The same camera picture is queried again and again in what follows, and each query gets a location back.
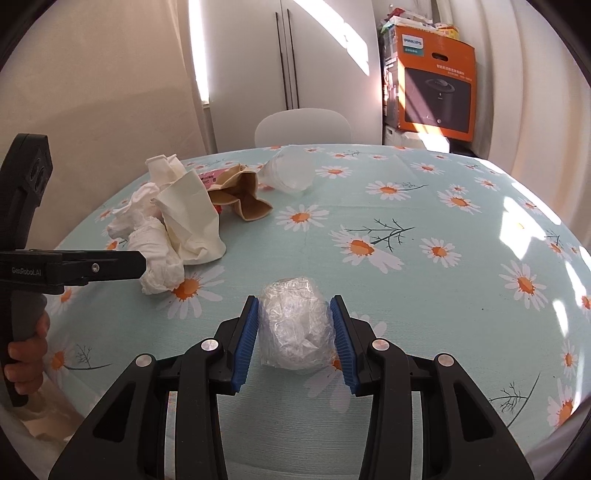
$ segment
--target philips logo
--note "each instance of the philips logo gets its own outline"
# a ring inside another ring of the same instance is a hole
[[[42,277],[40,268],[12,268],[12,273],[15,275],[29,275],[30,277]]]
[[[412,35],[402,35],[402,46],[423,49],[423,39],[421,37],[414,37]]]

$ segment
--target light blue tablecloth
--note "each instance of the light blue tablecloth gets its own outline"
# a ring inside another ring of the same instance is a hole
[[[183,163],[257,168],[275,153]],[[237,316],[248,295],[305,275],[406,353],[452,353],[524,451],[547,437],[591,389],[591,259],[573,234],[485,161],[368,145],[307,146],[301,155],[316,165],[313,185],[297,196],[261,189],[274,210],[256,222],[225,210],[227,253],[187,267],[192,280],[175,293],[145,296],[134,280],[49,299],[47,371],[74,406],[87,414],[139,353],[183,353]],[[125,248],[105,228],[147,180],[111,198],[60,248]],[[337,363],[306,374],[262,367],[255,348],[241,393],[219,399],[230,477],[357,478],[370,407],[350,395]]]

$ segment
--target cardboard box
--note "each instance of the cardboard box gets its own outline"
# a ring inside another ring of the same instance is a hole
[[[474,48],[404,25],[393,26],[385,35],[387,123],[471,141],[476,113]]]

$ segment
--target ribbed blue pad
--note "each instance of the ribbed blue pad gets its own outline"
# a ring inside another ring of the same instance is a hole
[[[251,364],[252,350],[255,347],[256,333],[258,331],[258,299],[254,299],[251,309],[246,316],[246,322],[242,329],[242,335],[238,340],[236,354],[234,356],[234,373],[230,385],[234,392],[240,392],[240,387],[246,383],[248,367]]]
[[[355,394],[359,388],[359,378],[357,377],[357,359],[355,351],[349,338],[349,333],[345,327],[343,315],[335,299],[330,301],[330,309],[333,314],[333,324],[335,325],[335,347],[339,354],[340,367],[343,370],[345,385]]]

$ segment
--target cabinet handle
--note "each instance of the cabinet handle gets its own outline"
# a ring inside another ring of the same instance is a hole
[[[290,41],[291,41],[291,58],[294,62],[294,78],[295,78],[295,99],[297,100],[297,107],[300,107],[300,89],[298,88],[297,85],[297,70],[296,70],[296,54],[294,52],[294,39],[293,36],[291,35],[291,12],[290,9],[287,9],[287,21],[289,22],[290,25]]]
[[[287,105],[287,84],[285,83],[285,65],[283,62],[283,51],[281,50],[281,33],[279,32],[279,14],[275,12],[275,22],[277,23],[277,44],[279,45],[279,55],[281,56],[281,76],[283,77],[283,95],[285,95],[285,110],[289,110]]]

